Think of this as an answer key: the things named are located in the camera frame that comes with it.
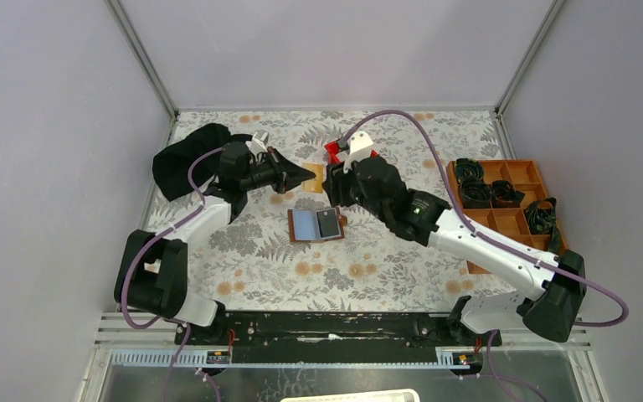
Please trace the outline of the gold VIP credit card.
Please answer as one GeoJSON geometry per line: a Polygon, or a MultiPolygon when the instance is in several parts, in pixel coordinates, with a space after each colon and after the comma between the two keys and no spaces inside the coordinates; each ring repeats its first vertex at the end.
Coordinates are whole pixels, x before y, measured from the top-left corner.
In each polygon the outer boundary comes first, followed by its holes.
{"type": "Polygon", "coordinates": [[[302,167],[315,174],[314,178],[302,183],[302,189],[308,193],[324,193],[322,184],[325,178],[325,166],[318,163],[304,162],[302,167]]]}

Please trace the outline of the brown leather card holder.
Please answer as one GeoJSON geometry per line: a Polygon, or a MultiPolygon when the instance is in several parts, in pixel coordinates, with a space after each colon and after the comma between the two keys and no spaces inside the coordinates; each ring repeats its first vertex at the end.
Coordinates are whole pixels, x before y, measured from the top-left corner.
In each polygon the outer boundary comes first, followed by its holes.
{"type": "Polygon", "coordinates": [[[318,209],[318,210],[289,209],[287,211],[287,217],[288,217],[290,242],[293,244],[322,243],[327,241],[343,240],[346,237],[344,230],[348,223],[348,219],[345,215],[341,214],[339,208],[329,208],[329,209],[337,210],[339,223],[341,224],[341,227],[342,227],[341,238],[332,239],[332,240],[319,239],[315,213],[322,209],[318,209]]]}

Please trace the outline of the black VIP credit card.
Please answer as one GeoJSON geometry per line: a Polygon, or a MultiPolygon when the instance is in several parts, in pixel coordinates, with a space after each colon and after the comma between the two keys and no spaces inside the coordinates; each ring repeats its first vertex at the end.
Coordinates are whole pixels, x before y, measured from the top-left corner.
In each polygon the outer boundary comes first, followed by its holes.
{"type": "Polygon", "coordinates": [[[332,240],[342,237],[342,227],[339,223],[336,209],[323,209],[315,213],[317,231],[320,240],[332,240]]]}

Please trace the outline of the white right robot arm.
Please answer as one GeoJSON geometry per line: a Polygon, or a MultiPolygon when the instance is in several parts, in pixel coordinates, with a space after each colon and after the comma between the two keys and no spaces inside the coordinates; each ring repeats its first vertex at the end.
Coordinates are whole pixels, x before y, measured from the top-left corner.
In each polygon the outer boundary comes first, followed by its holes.
{"type": "Polygon", "coordinates": [[[431,193],[407,188],[381,157],[326,167],[323,182],[333,207],[357,205],[400,239],[449,252],[513,287],[495,296],[463,296],[447,317],[454,343],[466,345],[494,330],[525,327],[556,343],[568,341],[586,293],[584,258],[528,247],[471,220],[431,193]]]}

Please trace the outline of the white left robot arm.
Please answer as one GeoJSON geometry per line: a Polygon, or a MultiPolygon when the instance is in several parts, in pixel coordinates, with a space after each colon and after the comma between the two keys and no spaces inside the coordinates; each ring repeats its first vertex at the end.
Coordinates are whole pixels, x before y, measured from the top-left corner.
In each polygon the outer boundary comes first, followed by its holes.
{"type": "Polygon", "coordinates": [[[135,309],[154,320],[194,325],[194,333],[207,344],[221,341],[227,324],[216,315],[219,303],[189,288],[190,242],[233,223],[250,191],[269,187],[284,194],[315,176],[274,147],[253,152],[245,142],[230,142],[195,159],[187,180],[199,196],[197,206],[178,222],[155,232],[137,229],[127,238],[114,289],[127,323],[135,329],[152,325],[135,322],[130,314],[135,309]]]}

